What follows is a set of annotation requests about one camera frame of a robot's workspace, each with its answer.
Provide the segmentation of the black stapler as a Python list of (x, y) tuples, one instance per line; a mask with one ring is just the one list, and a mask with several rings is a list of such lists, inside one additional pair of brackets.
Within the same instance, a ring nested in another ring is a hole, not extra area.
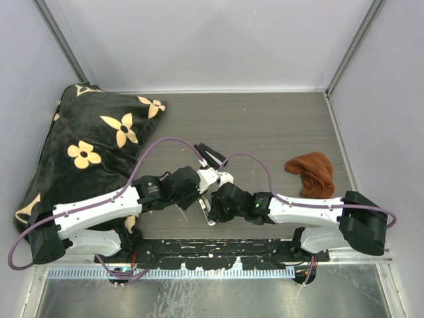
[(221, 153), (214, 151), (212, 148), (208, 147), (203, 143), (197, 143), (194, 145), (194, 148), (200, 153), (203, 159), (207, 162), (207, 164), (218, 170), (219, 167), (224, 163), (226, 157)]

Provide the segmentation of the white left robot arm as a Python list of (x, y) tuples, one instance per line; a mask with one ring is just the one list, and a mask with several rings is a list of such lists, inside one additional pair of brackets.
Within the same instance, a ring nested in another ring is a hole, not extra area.
[(141, 235), (130, 231), (131, 223), (104, 229), (110, 221), (141, 213), (161, 211), (171, 205), (181, 210), (202, 198), (220, 181), (213, 168), (194, 170), (186, 166), (162, 176), (143, 176), (127, 188), (92, 199), (50, 206), (39, 202), (28, 220), (32, 261), (48, 264), (65, 255), (98, 254), (126, 262)]

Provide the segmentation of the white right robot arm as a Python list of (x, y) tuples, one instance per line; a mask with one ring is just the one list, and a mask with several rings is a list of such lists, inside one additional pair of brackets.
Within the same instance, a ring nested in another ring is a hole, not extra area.
[(211, 195), (208, 218), (225, 223), (241, 217), (255, 225), (298, 223), (291, 255), (299, 261), (334, 248), (352, 248), (370, 256), (385, 251), (388, 216), (355, 191), (342, 198), (300, 199), (271, 192), (249, 193), (228, 181)]

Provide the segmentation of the orange brown cloth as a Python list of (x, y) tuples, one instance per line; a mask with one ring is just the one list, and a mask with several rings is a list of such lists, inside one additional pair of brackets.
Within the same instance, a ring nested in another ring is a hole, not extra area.
[(289, 160), (285, 165), (285, 171), (301, 177), (302, 197), (329, 199), (335, 193), (333, 166), (321, 152), (311, 152)]

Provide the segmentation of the black floral cushion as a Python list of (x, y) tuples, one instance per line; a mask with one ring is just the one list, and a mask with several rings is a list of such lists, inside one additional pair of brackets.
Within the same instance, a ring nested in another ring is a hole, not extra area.
[(68, 86), (58, 103), (38, 166), (14, 217), (21, 233), (34, 206), (73, 203), (123, 187), (167, 103), (96, 85)]

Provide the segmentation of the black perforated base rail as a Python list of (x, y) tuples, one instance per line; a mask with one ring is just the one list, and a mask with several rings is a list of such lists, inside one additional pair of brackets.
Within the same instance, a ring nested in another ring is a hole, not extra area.
[(284, 269), (288, 263), (304, 263), (311, 255), (295, 250), (290, 241), (251, 239), (144, 239), (119, 256), (102, 256), (106, 263), (134, 262), (139, 269), (228, 270), (241, 261), (243, 270)]

